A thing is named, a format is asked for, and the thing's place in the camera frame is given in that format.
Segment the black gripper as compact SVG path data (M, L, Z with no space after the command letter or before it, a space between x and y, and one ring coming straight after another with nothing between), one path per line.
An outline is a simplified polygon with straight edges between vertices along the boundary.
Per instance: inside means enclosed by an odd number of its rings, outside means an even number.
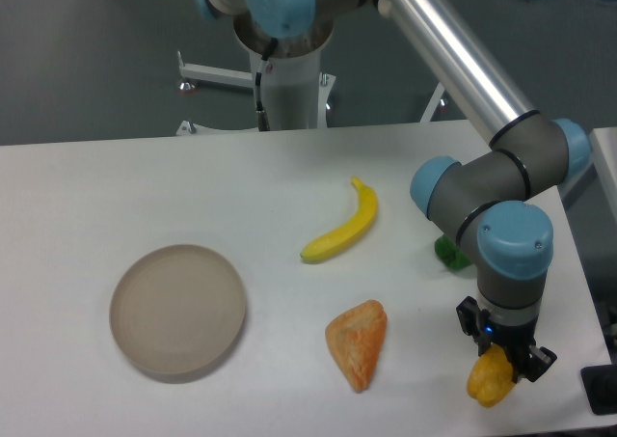
M475 300L467 296L456 307L456 314L463 333L472 337L479 355L492 344L514 353L512 379L515 383L523 379L536 382L557 360L554 352L535 345L539 301L519 309L506 309L486 297Z

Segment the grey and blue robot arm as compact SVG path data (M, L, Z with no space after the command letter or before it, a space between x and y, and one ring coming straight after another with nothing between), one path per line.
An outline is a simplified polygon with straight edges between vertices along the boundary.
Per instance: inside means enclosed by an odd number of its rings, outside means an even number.
M489 145L462 164L439 156L415 173L416 206L470 258L476 297L457 309L480 352L501 346L515 379L535 381L555 362L534 332L553 257L553 226L531 203L579 173L590 144L568 120L536 110L446 0L195 0L202 15L232 18L252 65L261 131L318 125L319 73L302 78L288 60L317 53L335 20L372 4L391 19Z

